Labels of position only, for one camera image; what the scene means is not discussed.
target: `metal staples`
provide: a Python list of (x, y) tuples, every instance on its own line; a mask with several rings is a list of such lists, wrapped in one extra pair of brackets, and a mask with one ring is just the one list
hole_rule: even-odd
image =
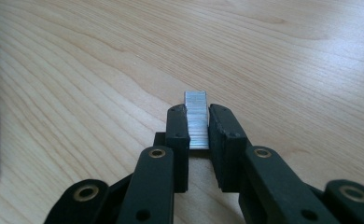
[(185, 91), (190, 149), (208, 149), (208, 115), (205, 91)]

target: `wooden table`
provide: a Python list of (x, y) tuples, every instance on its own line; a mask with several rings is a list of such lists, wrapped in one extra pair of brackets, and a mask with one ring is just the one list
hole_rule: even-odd
[[(303, 181), (364, 184), (364, 1), (0, 0), (0, 223), (133, 172), (196, 90)], [(189, 168), (175, 223), (244, 223), (210, 161)]]

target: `wood grain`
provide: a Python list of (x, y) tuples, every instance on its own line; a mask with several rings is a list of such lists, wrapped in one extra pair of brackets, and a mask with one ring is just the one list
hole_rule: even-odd
[[(0, 0), (0, 223), (131, 173), (192, 90), (305, 182), (364, 184), (364, 1)], [(175, 223), (244, 223), (211, 163), (189, 167)]]

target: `light wooden surface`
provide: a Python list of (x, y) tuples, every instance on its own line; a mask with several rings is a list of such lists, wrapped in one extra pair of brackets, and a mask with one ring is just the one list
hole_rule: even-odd
[[(305, 182), (364, 184), (364, 1), (0, 0), (0, 223), (131, 173), (194, 90)], [(244, 223), (211, 163), (189, 168), (175, 223)]]

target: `screw hole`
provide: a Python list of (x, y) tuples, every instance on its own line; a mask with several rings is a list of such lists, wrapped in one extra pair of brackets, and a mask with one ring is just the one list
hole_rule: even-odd
[(264, 149), (264, 148), (257, 148), (254, 150), (254, 152), (258, 157), (262, 157), (262, 158), (269, 158), (272, 156), (272, 153), (269, 150)]
[(301, 215), (311, 221), (317, 221), (318, 220), (318, 215), (310, 210), (301, 210)]
[(364, 203), (364, 191), (354, 186), (343, 185), (339, 188), (340, 193), (351, 201)]
[(95, 185), (84, 185), (78, 188), (74, 193), (74, 199), (78, 202), (89, 201), (97, 196), (100, 190)]
[(91, 194), (93, 194), (94, 193), (94, 190), (93, 189), (84, 189), (84, 190), (82, 190), (80, 193), (79, 193), (79, 196), (80, 197), (87, 197), (87, 196), (89, 196), (89, 195), (91, 195)]
[(150, 212), (149, 212), (149, 210), (146, 210), (146, 209), (139, 210), (138, 212), (136, 212), (135, 218), (138, 221), (142, 221), (142, 222), (146, 221), (146, 220), (150, 219)]
[(165, 151), (162, 149), (153, 149), (153, 150), (149, 151), (149, 156), (151, 158), (155, 158), (155, 159), (161, 158), (161, 157), (165, 156)]

